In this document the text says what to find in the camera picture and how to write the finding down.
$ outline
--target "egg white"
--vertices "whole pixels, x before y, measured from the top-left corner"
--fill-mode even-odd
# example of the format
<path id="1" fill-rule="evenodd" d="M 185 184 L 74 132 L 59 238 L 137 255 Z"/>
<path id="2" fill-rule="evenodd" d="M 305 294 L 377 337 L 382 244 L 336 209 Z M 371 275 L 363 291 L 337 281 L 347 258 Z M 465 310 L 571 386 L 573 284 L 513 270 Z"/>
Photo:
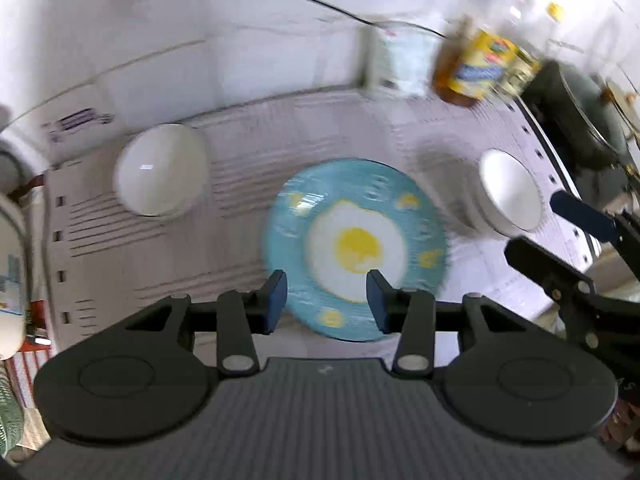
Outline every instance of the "egg white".
<path id="1" fill-rule="evenodd" d="M 360 228 L 375 238 L 379 253 L 359 261 L 357 272 L 345 268 L 336 251 L 340 236 L 352 228 Z M 312 223 L 306 236 L 306 262 L 325 290 L 344 300 L 365 303 L 367 271 L 378 269 L 393 287 L 398 287 L 406 273 L 408 254 L 402 233 L 391 219 L 340 200 Z"/>

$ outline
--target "circular pad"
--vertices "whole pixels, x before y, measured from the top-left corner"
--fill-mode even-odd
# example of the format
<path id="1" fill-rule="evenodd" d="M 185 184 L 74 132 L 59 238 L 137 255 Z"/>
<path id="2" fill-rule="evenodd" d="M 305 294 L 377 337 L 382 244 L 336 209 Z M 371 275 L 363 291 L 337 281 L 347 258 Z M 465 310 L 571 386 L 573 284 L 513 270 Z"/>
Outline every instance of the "circular pad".
<path id="1" fill-rule="evenodd" d="M 595 357 L 535 333 L 494 334 L 451 362 L 444 391 L 480 430 L 523 442 L 561 442 L 596 430 L 617 383 Z"/>
<path id="2" fill-rule="evenodd" d="M 143 440 L 189 420 L 209 395 L 207 368 L 162 333 L 105 331 L 61 356 L 42 367 L 34 394 L 63 438 Z"/>

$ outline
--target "frying pan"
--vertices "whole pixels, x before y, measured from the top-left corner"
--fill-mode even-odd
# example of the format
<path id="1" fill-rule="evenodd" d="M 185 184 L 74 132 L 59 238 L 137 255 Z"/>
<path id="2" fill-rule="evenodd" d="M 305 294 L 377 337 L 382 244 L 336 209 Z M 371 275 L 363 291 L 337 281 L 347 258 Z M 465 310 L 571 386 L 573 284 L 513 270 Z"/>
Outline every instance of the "frying pan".
<path id="1" fill-rule="evenodd" d="M 602 98 L 602 89 L 575 66 L 550 60 L 527 93 L 537 96 L 572 149 L 577 164 L 590 170 L 621 166 L 640 196 L 640 177 L 620 125 L 619 113 Z"/>

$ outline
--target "white wall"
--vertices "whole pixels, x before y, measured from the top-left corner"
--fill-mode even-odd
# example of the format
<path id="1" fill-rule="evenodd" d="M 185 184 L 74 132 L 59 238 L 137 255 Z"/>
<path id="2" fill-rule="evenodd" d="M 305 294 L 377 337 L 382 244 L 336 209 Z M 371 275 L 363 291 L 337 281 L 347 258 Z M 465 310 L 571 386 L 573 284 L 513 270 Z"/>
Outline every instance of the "white wall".
<path id="1" fill-rule="evenodd" d="M 326 1 L 444 30 L 459 0 Z M 619 63 L 640 86 L 639 0 L 555 1 L 575 46 L 558 57 L 628 87 Z M 0 30 L 2 136 L 41 165 L 155 123 L 353 84 L 364 61 L 364 28 L 304 0 L 0 0 Z M 51 141 L 55 121 L 86 108 L 99 117 Z"/>

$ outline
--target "kitchen counter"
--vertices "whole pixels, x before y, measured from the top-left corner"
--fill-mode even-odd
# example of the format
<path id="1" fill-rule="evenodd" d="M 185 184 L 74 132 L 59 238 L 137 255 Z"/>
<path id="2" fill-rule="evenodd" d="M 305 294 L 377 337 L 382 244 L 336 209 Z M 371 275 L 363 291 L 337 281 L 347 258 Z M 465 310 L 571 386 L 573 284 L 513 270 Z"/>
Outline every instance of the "kitchen counter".
<path id="1" fill-rule="evenodd" d="M 481 237 L 463 212 L 462 177 L 479 155 L 500 148 L 534 175 L 545 202 L 535 241 L 580 270 L 591 265 L 599 246 L 548 208 L 555 190 L 575 189 L 535 120 L 518 106 L 481 104 L 469 110 L 435 96 L 371 101 L 356 91 L 332 91 L 195 118 L 187 124 L 210 143 L 210 186 L 196 209 L 172 222 L 136 217 L 117 202 L 111 175 L 128 139 L 66 162 L 47 173 L 46 266 L 58 347 L 172 292 L 209 301 L 230 288 L 259 286 L 264 280 L 260 237 L 273 197 L 300 169 L 344 156 L 404 171 L 440 209 L 450 257 L 439 299 L 459 301 L 465 292 L 481 292 L 535 318 L 549 304 L 542 290 L 506 265 L 504 240 Z M 195 353 L 206 364 L 215 362 L 214 343 L 215 334 L 198 335 Z M 255 344 L 262 362 L 273 355 L 388 361 L 397 337 L 332 340 L 285 314 L 276 332 L 256 336 Z M 439 334 L 436 364 L 456 353 L 456 335 Z"/>

